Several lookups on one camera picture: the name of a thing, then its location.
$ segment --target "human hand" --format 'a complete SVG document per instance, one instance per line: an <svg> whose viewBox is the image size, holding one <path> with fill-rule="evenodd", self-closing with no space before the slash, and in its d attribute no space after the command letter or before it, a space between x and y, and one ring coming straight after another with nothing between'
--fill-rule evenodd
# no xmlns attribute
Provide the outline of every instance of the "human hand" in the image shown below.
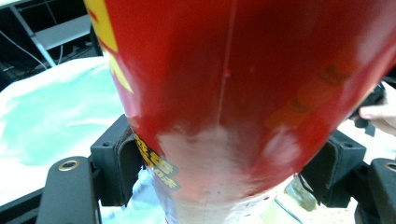
<svg viewBox="0 0 396 224"><path fill-rule="evenodd" d="M383 104L363 106L359 114L377 129L396 135L396 90L385 82L382 84L385 88Z"/></svg>

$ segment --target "white cloth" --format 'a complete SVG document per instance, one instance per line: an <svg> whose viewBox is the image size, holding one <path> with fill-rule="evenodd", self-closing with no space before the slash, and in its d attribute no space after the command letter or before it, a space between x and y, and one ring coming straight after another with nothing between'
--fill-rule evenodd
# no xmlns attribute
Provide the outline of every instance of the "white cloth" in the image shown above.
<svg viewBox="0 0 396 224"><path fill-rule="evenodd" d="M53 163L88 157L123 113L102 57L74 60L12 83L0 93L0 205L43 188ZM142 171L127 207L101 208L104 223L163 223L151 179Z"/></svg>

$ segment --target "finger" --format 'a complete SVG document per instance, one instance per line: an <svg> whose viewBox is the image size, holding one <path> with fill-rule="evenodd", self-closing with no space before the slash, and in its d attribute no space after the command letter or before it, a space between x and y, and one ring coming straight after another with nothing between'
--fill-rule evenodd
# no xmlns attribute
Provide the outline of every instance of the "finger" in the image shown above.
<svg viewBox="0 0 396 224"><path fill-rule="evenodd" d="M364 119L396 118L396 105L362 106L359 114Z"/></svg>

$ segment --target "metal screw hole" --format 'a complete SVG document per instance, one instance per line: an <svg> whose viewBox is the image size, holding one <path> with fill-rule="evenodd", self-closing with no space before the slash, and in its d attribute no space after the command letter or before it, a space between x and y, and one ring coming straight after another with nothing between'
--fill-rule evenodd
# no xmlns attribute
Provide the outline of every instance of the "metal screw hole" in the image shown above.
<svg viewBox="0 0 396 224"><path fill-rule="evenodd" d="M79 166L79 161L65 161L59 165L58 170L60 171L70 171Z"/></svg>

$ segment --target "red plastic container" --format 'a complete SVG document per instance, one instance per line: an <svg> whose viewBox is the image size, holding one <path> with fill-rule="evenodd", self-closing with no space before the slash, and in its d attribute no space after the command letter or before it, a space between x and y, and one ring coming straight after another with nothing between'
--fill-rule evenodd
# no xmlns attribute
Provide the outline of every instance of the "red plastic container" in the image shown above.
<svg viewBox="0 0 396 224"><path fill-rule="evenodd" d="M236 223L388 71L396 1L85 0L169 223Z"/></svg>

